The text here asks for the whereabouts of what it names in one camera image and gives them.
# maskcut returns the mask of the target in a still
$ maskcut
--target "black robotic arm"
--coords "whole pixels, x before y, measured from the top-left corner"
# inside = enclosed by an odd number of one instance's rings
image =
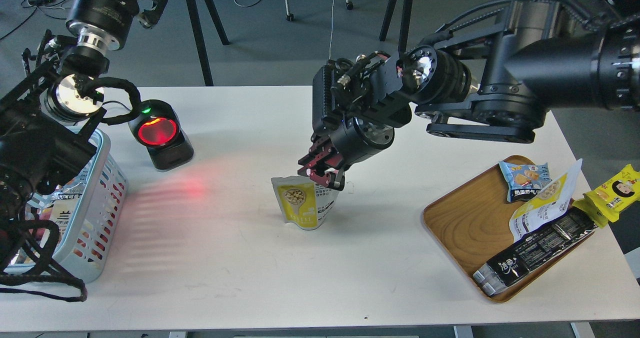
[[[457,33],[494,16],[493,25]],[[574,35],[576,24],[588,33]],[[391,146],[410,104],[432,135],[523,144],[551,108],[640,111],[639,29],[640,14],[614,20],[576,0],[497,0],[410,51],[330,60],[313,79],[312,145],[298,174],[342,190],[352,164]],[[463,60],[486,60],[479,84]]]

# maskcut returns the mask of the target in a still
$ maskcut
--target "snack bag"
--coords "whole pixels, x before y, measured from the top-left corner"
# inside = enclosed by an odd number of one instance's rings
[[[286,222],[309,231],[324,223],[339,193],[299,175],[272,178],[271,184]]]
[[[599,227],[620,218],[620,212],[633,202],[640,201],[640,172],[627,164],[618,174],[590,192],[573,205],[586,212]]]
[[[514,243],[567,211],[582,165],[583,160],[578,159],[565,174],[551,181],[533,199],[513,213],[509,220],[509,229]]]
[[[509,203],[529,201],[551,182],[547,163],[534,165],[501,161],[498,165],[509,185],[507,192],[507,202]]]

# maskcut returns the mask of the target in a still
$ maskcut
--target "floor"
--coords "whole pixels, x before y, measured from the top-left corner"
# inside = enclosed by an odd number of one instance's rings
[[[26,19],[34,8],[21,8],[22,0],[0,0],[0,37]],[[211,24],[206,6],[197,0],[213,81],[218,86],[310,85],[314,74],[328,58],[355,58],[375,50],[393,53],[398,46],[402,1],[398,0],[386,42],[379,42],[387,0],[288,0],[294,21],[286,21],[284,0],[214,0],[231,44],[222,46]],[[418,42],[443,22],[460,12],[489,0],[414,0],[408,45]],[[68,34],[67,10],[37,10],[9,37],[0,40],[0,96],[6,94],[24,74],[21,53],[35,49],[46,28],[54,34]],[[124,49],[112,51],[108,76],[125,78],[138,87],[202,86],[199,58],[185,0],[169,0],[160,23],[151,30],[134,22]],[[482,72],[482,62],[470,64]],[[640,168],[638,131],[640,115],[601,110],[554,110],[576,158],[583,158],[583,172],[591,186],[612,177],[626,164]],[[623,253],[640,244],[640,205],[624,212],[624,219],[612,224]],[[640,322],[593,322],[597,338],[640,337]],[[169,332],[92,332],[92,338],[167,337]],[[380,331],[371,336],[404,335]],[[0,338],[34,338],[39,333],[0,333]],[[212,338],[201,332],[194,337]],[[434,328],[421,337],[454,337],[450,327]],[[503,324],[473,327],[476,338],[573,337],[569,323]],[[80,338],[86,333],[45,333],[42,338]]]

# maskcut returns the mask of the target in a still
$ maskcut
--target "black snack package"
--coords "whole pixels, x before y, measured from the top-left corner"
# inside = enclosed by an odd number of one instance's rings
[[[487,260],[473,274],[473,280],[488,296],[502,293],[582,241],[596,227],[586,213],[572,207]]]

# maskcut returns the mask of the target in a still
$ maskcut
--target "robotic arm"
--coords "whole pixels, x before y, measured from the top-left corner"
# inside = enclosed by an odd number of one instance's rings
[[[453,26],[494,6],[502,7]],[[493,25],[455,34],[494,16]],[[589,32],[573,36],[576,24]],[[614,22],[576,0],[497,0],[394,57],[329,60],[313,79],[312,145],[298,174],[342,190],[351,165],[391,146],[410,104],[434,136],[522,144],[551,108],[640,111],[639,29],[640,14]],[[461,61],[480,59],[478,85]]]
[[[138,0],[75,0],[66,21],[73,37],[48,30],[35,56],[28,49],[23,53],[27,77],[0,99],[0,284],[66,283],[79,288],[80,296],[28,293],[68,302],[86,299],[84,283],[51,258],[58,227],[50,221],[26,221],[25,205],[34,192],[51,194],[78,175],[96,153],[89,139],[99,123],[122,124],[140,114],[138,88],[128,80],[101,75],[109,68],[107,51],[125,46],[133,17],[144,28],[158,23],[167,0],[151,1],[151,10],[140,12]],[[35,61],[33,71],[30,61]],[[127,92],[131,111],[105,117],[103,87]],[[59,123],[82,121],[78,133]],[[36,229],[51,231],[44,247],[31,234]],[[33,258],[34,267],[20,276],[5,274],[19,249]]]

